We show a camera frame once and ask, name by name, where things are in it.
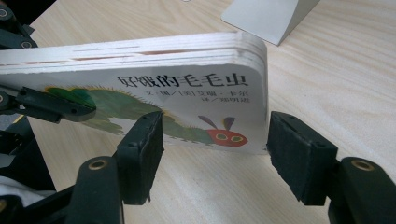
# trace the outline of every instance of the caterpillar eye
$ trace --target caterpillar eye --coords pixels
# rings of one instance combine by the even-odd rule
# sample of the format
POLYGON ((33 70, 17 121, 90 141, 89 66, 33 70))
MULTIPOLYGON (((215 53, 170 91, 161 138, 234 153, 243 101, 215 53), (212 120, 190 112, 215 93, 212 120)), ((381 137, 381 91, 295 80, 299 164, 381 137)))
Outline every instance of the caterpillar eye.
POLYGON ((216 138, 219 140, 227 140, 228 139, 227 135, 225 135, 224 133, 216 134, 216 138))
POLYGON ((242 142, 242 140, 244 140, 244 138, 241 137, 241 136, 233 136, 233 137, 231 138, 231 141, 232 141, 232 142, 242 142))

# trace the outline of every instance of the gray triangular stand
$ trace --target gray triangular stand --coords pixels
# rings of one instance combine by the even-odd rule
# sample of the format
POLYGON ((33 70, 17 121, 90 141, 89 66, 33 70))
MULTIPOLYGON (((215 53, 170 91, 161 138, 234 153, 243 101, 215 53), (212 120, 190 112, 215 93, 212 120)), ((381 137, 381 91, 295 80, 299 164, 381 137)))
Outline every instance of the gray triangular stand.
POLYGON ((235 0, 221 19, 279 45, 319 0, 235 0))

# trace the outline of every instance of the children's book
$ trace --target children's book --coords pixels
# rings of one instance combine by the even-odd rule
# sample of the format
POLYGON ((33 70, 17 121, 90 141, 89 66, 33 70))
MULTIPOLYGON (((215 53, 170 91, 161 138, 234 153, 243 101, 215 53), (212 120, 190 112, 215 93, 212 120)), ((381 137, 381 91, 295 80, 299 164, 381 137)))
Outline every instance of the children's book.
POLYGON ((265 152, 266 47, 248 33, 2 50, 0 85, 95 105, 81 125, 104 132, 161 110, 166 144, 265 152))

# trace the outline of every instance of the wooden table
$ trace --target wooden table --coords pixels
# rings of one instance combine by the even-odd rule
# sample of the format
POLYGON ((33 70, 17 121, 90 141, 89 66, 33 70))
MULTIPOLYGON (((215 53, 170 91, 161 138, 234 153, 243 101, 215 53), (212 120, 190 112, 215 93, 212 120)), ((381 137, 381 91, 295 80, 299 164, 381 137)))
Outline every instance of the wooden table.
MULTIPOLYGON (((40 47, 235 30, 231 0, 58 0, 33 23, 40 47)), ((268 44, 270 109, 290 113, 396 181, 396 2, 322 0, 280 47, 268 44)), ((87 159, 111 155, 120 137, 31 119, 57 189, 87 159)), ((151 203, 125 206, 127 223, 328 223, 304 207, 257 156, 166 147, 151 203)))

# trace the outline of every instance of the caterpillar illustration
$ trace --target caterpillar illustration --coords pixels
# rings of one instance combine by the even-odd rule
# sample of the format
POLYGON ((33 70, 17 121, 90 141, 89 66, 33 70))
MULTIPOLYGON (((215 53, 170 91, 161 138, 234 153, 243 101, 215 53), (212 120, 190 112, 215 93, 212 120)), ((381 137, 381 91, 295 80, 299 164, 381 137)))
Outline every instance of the caterpillar illustration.
MULTIPOLYGON (((82 123, 115 134, 122 134, 123 130, 120 125, 111 122, 110 119, 137 120, 149 112, 161 111, 158 106, 144 103, 143 100, 132 96, 128 92, 103 87, 72 89, 47 87, 46 91, 79 104, 95 105, 95 117, 82 123)), ((241 147, 248 142, 244 135, 230 131, 235 118, 224 119, 225 130, 219 130, 209 118, 198 117, 214 129, 203 130, 195 127, 184 127, 170 113, 165 111, 163 114, 163 133, 173 138, 180 138, 183 141, 199 142, 206 145, 241 147)))

